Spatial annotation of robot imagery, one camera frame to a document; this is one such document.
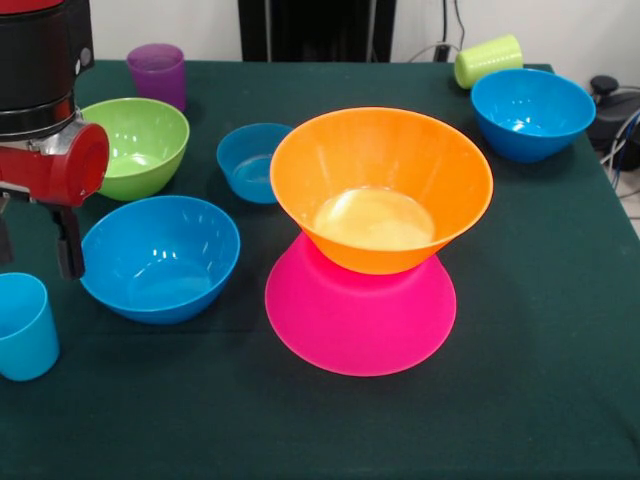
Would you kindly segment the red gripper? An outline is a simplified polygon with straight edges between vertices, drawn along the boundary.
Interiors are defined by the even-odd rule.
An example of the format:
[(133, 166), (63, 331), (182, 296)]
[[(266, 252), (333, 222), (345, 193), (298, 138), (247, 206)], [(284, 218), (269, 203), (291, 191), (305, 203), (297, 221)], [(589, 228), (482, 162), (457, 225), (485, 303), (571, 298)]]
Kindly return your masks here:
[(5, 210), (11, 200), (28, 203), (30, 196), (54, 204), (49, 211), (59, 232), (56, 249), (61, 276), (80, 279), (85, 264), (78, 220), (70, 207), (81, 206), (101, 188), (108, 159), (107, 134), (94, 123), (72, 122), (46, 138), (2, 144), (1, 263), (14, 259)]

